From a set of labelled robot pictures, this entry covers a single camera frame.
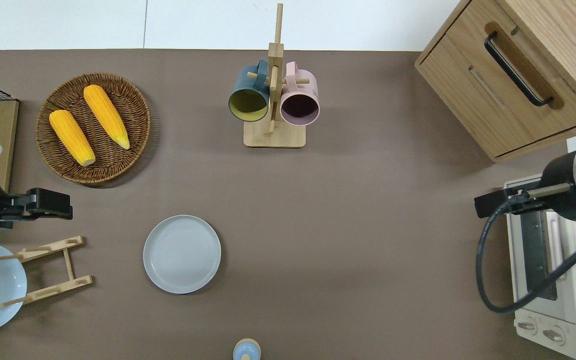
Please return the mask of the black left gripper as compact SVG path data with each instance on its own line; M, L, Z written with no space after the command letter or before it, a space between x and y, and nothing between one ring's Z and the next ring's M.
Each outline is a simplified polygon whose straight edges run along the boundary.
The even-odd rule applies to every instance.
M0 212L0 223L36 221L38 219L73 219L71 196L34 187L23 194L8 194Z

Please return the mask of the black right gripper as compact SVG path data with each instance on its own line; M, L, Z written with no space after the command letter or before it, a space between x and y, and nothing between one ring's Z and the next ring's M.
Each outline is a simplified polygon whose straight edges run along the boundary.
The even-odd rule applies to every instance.
M474 209L478 219L489 218L511 196L518 195L521 189L503 187L474 198Z

